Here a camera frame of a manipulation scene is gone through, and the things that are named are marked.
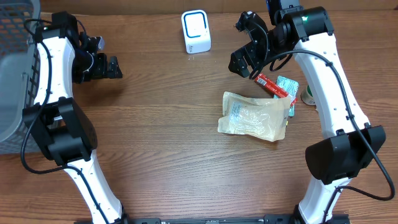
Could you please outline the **red snack bar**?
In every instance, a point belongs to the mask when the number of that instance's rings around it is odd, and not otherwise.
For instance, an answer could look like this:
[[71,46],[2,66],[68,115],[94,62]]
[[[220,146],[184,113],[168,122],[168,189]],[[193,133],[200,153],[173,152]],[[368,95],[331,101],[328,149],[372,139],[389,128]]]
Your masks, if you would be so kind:
[[297,98],[292,96],[290,93],[285,91],[279,85],[274,83],[271,79],[267,78],[264,74],[260,73],[254,81],[260,86],[264,87],[266,90],[269,90],[271,93],[277,95],[279,98],[290,98],[290,105],[293,106],[297,102]]

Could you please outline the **teal white snack packet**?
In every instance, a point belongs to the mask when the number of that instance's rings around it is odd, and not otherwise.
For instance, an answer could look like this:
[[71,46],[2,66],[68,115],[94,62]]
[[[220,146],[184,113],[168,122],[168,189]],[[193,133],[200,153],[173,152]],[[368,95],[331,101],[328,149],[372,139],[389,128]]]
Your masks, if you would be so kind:
[[[276,84],[280,86],[282,89],[284,89],[291,96],[294,96],[297,99],[297,92],[299,88],[299,83],[297,81],[291,80],[283,76],[278,76]],[[294,115],[295,115],[295,105],[291,106],[289,110],[289,117],[293,117]]]

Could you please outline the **beige snack bag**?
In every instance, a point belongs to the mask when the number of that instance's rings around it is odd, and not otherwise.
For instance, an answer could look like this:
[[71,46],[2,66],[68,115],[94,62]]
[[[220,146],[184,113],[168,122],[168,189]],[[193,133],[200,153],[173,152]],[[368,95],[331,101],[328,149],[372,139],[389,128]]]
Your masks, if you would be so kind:
[[218,120],[218,132],[250,135],[274,142],[285,138],[290,110],[290,97],[247,98],[224,92],[223,116]]

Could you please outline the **green lid jar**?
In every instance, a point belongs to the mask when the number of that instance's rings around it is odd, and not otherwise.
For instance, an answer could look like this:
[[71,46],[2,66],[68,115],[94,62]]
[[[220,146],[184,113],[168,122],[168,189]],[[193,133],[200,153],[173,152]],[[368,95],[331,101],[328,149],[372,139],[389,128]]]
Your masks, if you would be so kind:
[[309,106],[315,106],[315,100],[310,90],[310,87],[307,85],[300,94],[301,100]]

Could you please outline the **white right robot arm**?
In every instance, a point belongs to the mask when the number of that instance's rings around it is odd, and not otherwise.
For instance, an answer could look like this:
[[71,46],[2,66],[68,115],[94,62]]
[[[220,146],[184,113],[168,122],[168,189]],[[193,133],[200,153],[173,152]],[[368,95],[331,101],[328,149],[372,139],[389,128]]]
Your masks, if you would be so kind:
[[268,1],[273,25],[253,12],[243,12],[236,28],[250,42],[231,54],[229,70],[255,79],[265,66],[291,58],[299,64],[312,92],[323,140],[307,147],[312,175],[307,192],[288,215],[265,215],[265,223],[348,223],[333,214],[342,191],[361,169],[378,161],[386,140],[382,126],[372,126],[351,91],[336,48],[334,27],[323,7],[305,9],[298,1]]

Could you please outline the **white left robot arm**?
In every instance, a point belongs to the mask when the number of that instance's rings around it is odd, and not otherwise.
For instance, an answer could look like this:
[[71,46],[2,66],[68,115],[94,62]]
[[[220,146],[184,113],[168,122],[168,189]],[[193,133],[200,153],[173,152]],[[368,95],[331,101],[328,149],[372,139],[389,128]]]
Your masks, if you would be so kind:
[[95,128],[72,90],[74,83],[122,78],[118,60],[102,52],[101,36],[79,31],[83,24],[66,11],[53,13],[51,21],[35,22],[29,34],[39,53],[39,88],[22,119],[26,137],[32,137],[44,157],[57,165],[42,173],[63,170],[70,176],[90,210],[91,223],[127,223],[124,207],[99,165]]

